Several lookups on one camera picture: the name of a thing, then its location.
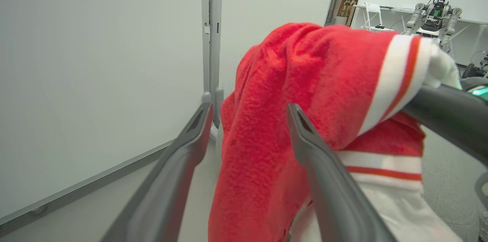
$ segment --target gray floor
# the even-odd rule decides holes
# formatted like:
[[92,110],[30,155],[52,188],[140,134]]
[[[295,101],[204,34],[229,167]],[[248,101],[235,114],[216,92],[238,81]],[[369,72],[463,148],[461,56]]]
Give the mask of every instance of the gray floor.
[[[26,214],[3,225],[0,242],[96,242],[154,166],[160,153],[51,202],[36,216]],[[195,169],[179,241],[207,241],[207,221],[217,183],[215,147]]]

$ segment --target white stripe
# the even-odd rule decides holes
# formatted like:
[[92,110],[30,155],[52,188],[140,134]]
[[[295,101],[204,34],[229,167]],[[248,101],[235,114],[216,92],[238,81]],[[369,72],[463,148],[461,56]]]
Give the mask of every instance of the white stripe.
[[373,183],[379,184],[383,186],[395,187],[395,188],[402,188],[406,190],[413,190],[413,191],[424,191],[424,187],[422,186],[422,182],[420,181],[413,181],[413,180],[405,180],[399,178],[393,178],[389,176],[380,176],[374,174],[361,174],[361,173],[350,173],[352,178],[358,183]]
[[422,173],[422,159],[406,155],[384,155],[368,152],[336,152],[344,166],[383,169],[411,174]]
[[395,35],[392,42],[390,42],[383,66],[381,67],[373,100],[371,101],[358,136],[364,134],[380,122],[381,117],[388,110],[388,107],[398,94],[405,73],[411,41],[412,36]]
[[425,80],[425,76],[427,75],[427,71],[429,70],[432,49],[436,48],[434,45],[435,44],[432,42],[432,39],[428,39],[425,37],[421,38],[419,50],[417,53],[417,61],[415,63],[415,69],[410,85],[408,86],[408,89],[403,98],[401,98],[395,108],[387,115],[387,118],[392,117],[395,113],[397,113],[404,106],[406,106],[407,103],[409,103],[410,100],[412,100],[413,97],[419,92],[419,89]]

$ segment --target white folding chair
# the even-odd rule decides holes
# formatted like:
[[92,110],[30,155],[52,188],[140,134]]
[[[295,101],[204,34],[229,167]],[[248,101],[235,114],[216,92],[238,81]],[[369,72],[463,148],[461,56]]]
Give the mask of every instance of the white folding chair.
[[[364,4],[366,5],[366,16],[368,17],[368,19],[366,20],[366,22],[364,23],[364,25],[361,27],[361,29],[367,29],[370,32],[373,31],[373,30],[386,31],[386,32],[394,31],[392,29],[386,29],[384,27],[383,20],[381,19],[381,9],[380,9],[380,5],[379,4],[369,4],[369,3],[366,3],[366,2]],[[370,17],[369,16],[369,13],[375,13],[375,15],[373,15],[373,17]],[[375,26],[375,27],[371,27],[371,20],[375,16],[380,17],[380,24],[377,25],[377,26]]]

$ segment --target green indicator light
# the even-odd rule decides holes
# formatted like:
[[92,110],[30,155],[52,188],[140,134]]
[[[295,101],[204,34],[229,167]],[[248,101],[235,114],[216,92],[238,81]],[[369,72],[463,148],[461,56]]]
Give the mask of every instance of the green indicator light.
[[476,96],[480,96],[480,95],[483,95],[483,94],[486,94],[488,93],[488,88],[484,88],[484,89],[479,89],[479,90],[474,90],[472,92],[473,95],[476,95]]

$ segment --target red stripe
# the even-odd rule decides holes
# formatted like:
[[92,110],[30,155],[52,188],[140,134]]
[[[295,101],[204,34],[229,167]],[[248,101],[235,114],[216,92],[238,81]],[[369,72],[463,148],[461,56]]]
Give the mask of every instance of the red stripe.
[[345,168],[352,173],[374,174],[374,175],[388,176],[388,177],[405,179],[405,180],[422,181],[422,174],[411,174],[411,173],[404,173],[404,172],[397,172],[397,171],[390,171],[390,170],[383,170],[383,169],[373,169],[373,168],[366,168],[366,167],[346,166]]
[[385,120],[385,118],[392,112],[392,110],[398,105],[398,103],[408,90],[410,82],[412,82],[413,72],[415,71],[415,64],[417,63],[417,53],[419,51],[419,47],[420,37],[413,37],[412,41],[410,42],[410,51],[408,52],[405,73],[403,75],[403,80],[401,81],[400,90],[395,96],[393,102],[388,107],[388,110],[385,112],[383,117],[381,117],[381,121]]

